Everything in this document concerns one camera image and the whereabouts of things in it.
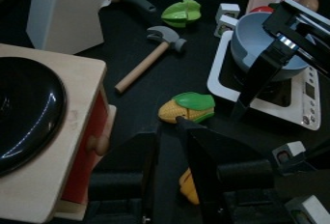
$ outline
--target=wooden hammer handle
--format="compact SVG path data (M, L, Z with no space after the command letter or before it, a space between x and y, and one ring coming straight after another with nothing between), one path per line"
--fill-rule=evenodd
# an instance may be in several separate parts
M168 42L162 42L162 44L156 47L156 49L151 52L151 54L142 60L139 65L132 69L124 79L118 83L115 89L119 93L122 93L130 84L136 80L140 74L150 68L150 66L155 63L160 55L168 49Z

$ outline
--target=plastic toy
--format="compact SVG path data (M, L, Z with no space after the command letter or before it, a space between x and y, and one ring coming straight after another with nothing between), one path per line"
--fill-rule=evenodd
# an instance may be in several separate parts
M188 168L179 179L180 193L187 197L188 201L198 205L200 203L198 191L194 184L191 169Z
M159 117L171 124L176 124L175 118L178 116L199 123L214 116L214 106L215 102L211 95L200 95L194 92L183 93L162 106Z
M142 60L139 65L131 70L124 79L116 84L115 89L119 93L123 93L130 84L136 80L142 73L151 67L156 62L162 54L168 49L175 49L178 52L183 51L186 40L179 38L176 32L164 26L155 26L147 29L150 35L148 39L160 42L160 45L150 53L150 55Z
M202 17L200 7L196 1L183 0L164 10L162 20L170 26L183 28Z

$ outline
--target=toy vegetable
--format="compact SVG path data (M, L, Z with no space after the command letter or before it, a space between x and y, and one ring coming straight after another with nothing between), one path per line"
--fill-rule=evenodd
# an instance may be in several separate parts
M172 4L162 14L162 20L176 28L186 27L202 17L200 4L194 0L183 0Z
M194 92L175 96L159 110L163 121L175 124L178 116L196 123L214 116L215 102L211 95L200 95Z

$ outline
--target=button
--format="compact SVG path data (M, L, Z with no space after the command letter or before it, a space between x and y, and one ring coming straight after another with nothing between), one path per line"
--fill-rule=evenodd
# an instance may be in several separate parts
M307 117L307 116L303 116L303 122L305 122L305 124L306 124L306 125L309 125L309 124L310 124L310 119L309 119L309 117Z

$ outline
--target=toy stove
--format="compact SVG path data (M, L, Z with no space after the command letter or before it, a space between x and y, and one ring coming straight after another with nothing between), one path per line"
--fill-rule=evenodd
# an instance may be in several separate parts
M238 101L244 73L231 54L232 31L224 32L207 79L210 92L230 101ZM321 124L321 105L318 74L307 67L291 79L273 82L250 107L307 129L318 130Z
M116 114L104 73L99 60L0 43L0 218L83 219Z

